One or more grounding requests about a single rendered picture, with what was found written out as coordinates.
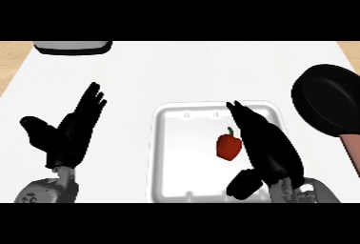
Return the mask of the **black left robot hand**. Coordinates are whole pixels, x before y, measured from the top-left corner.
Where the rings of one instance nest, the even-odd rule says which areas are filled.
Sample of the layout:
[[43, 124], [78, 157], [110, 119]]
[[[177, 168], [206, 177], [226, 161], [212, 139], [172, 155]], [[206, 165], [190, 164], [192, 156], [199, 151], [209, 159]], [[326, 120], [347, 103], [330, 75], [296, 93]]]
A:
[[106, 104], [103, 96], [100, 85], [93, 82], [79, 98], [75, 110], [66, 114], [57, 127], [35, 116], [23, 116], [19, 119], [29, 144], [46, 152], [44, 166], [48, 169], [60, 166], [74, 169], [81, 163]]

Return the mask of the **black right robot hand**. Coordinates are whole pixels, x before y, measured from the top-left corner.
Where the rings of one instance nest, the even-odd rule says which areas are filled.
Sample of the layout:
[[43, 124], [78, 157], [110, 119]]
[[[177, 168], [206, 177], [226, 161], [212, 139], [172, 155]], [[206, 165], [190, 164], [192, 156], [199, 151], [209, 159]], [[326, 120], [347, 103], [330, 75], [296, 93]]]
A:
[[305, 183], [301, 157], [282, 129], [239, 102], [226, 103], [240, 130], [252, 168], [242, 170], [226, 187], [226, 195], [245, 200], [262, 185], [288, 179], [295, 190]]

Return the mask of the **red bell pepper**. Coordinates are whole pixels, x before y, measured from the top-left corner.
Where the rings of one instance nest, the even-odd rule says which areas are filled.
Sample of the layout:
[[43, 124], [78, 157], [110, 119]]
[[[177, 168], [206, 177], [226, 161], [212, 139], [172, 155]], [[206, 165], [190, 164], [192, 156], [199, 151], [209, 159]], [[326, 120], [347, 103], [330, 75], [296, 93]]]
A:
[[217, 139], [217, 156], [227, 161], [231, 161], [242, 150], [242, 140], [234, 136], [233, 128], [227, 128], [227, 133], [218, 136]]

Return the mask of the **white plastic tray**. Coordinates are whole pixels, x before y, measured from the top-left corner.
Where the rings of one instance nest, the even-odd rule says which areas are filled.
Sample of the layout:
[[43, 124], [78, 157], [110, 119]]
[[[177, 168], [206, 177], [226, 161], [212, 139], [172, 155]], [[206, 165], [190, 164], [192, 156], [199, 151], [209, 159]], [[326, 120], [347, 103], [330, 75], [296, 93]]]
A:
[[153, 113], [147, 198], [153, 203], [234, 203], [226, 186], [252, 165], [217, 156], [217, 140], [240, 134], [224, 102], [167, 103]]

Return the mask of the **grey and black appliance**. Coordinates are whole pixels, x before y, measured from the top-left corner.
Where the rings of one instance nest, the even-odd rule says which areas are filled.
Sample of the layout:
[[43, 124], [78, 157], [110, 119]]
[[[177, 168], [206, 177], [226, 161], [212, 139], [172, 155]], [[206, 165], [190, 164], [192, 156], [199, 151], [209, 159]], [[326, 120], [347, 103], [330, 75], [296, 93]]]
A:
[[35, 41], [34, 47], [41, 54], [94, 55], [109, 51], [110, 41]]

